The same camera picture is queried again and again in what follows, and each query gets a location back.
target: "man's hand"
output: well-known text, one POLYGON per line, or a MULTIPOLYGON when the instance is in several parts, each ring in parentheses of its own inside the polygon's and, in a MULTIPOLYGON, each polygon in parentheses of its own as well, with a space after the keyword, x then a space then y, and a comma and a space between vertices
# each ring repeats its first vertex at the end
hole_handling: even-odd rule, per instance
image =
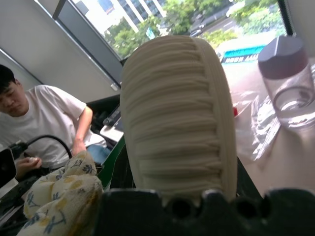
POLYGON ((17 160, 15 163, 16 167, 16 178, 22 178, 27 172, 39 169, 41 167, 41 159, 38 157, 26 157, 17 160))
POLYGON ((87 148, 84 145, 84 142, 82 140, 74 140, 73 142, 73 148, 72 148, 72 155, 75 156, 81 151, 86 151, 87 148))

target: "man's arm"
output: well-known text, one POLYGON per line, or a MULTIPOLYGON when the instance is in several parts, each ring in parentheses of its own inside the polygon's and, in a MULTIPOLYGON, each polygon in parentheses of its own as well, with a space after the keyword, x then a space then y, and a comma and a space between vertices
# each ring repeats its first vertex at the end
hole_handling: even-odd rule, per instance
POLYGON ((89 107, 85 107, 78 120, 78 130, 73 141, 72 155, 76 155, 79 152, 86 150, 83 140, 87 131, 90 129, 92 116, 93 111, 89 107))

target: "car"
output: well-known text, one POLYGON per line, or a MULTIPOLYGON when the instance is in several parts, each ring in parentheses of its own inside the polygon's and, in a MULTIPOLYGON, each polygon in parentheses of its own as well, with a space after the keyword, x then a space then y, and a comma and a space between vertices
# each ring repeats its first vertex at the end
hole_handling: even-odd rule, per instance
POLYGON ((226 13, 226 17, 230 17, 234 12, 242 9, 245 6, 245 1, 239 1, 232 5, 226 13))
POLYGON ((191 32, 189 36, 190 37, 197 37, 197 36, 201 35, 201 33, 202 33, 201 29, 197 29, 197 30, 191 32))

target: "street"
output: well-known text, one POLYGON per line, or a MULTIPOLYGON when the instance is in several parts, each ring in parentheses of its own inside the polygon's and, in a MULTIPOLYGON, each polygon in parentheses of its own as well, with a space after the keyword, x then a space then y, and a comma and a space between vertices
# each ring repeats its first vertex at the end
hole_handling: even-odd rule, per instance
POLYGON ((233 18, 229 17, 229 18, 226 18, 223 21, 219 22, 216 25, 211 25, 211 26, 205 27, 202 31, 212 33, 214 31, 220 30, 220 29, 222 29, 223 31, 231 30, 234 27, 237 27, 237 24, 233 20, 233 18))

